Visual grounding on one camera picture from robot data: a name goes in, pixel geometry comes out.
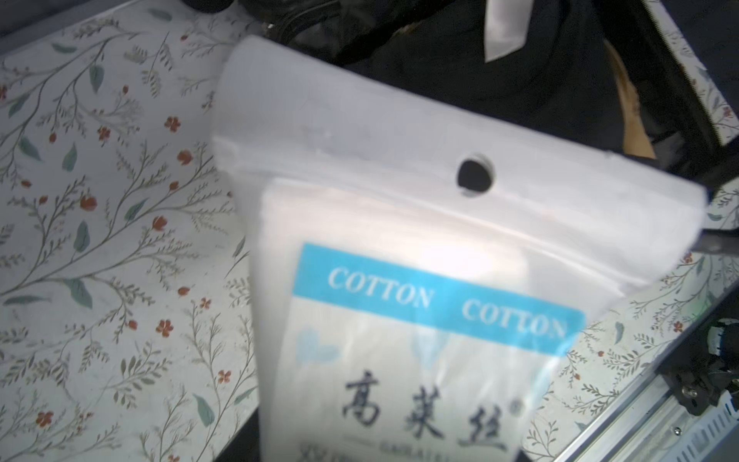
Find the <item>black t-shirt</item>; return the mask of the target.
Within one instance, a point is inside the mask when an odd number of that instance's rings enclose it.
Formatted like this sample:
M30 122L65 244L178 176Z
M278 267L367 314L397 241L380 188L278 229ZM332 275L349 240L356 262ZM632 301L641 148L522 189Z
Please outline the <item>black t-shirt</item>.
M453 1L346 69L437 101L601 150L624 121L590 1L536 1L525 46L483 54L484 2Z

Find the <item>tan shorts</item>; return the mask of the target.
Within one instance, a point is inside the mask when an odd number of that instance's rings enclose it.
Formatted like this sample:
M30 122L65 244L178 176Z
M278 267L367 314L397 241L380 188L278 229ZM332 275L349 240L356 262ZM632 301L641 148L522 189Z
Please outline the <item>tan shorts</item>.
M656 161L654 148L642 121L639 94L629 78L627 67L616 48L608 40L604 42L604 45L622 109L625 155L643 161Z

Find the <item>white packet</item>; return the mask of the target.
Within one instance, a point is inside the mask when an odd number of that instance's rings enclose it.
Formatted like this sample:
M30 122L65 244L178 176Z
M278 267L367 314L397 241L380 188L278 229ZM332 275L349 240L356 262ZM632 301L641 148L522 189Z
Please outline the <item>white packet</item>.
M707 193L259 37L212 148L247 225L265 461L513 461L577 335Z

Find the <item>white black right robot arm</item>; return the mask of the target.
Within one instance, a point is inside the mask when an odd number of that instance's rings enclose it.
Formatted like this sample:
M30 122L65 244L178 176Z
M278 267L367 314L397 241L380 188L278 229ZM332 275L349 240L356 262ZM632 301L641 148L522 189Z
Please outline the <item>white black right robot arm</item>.
M723 296L657 368L686 411L700 416L724 394L738 405L738 291Z

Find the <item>white hard-shell suitcase black lining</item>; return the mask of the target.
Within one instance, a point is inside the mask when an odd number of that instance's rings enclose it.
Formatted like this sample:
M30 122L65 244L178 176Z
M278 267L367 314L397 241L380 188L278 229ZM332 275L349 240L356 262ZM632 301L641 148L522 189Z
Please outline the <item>white hard-shell suitcase black lining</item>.
M246 1L269 40L705 186L738 176L734 1Z

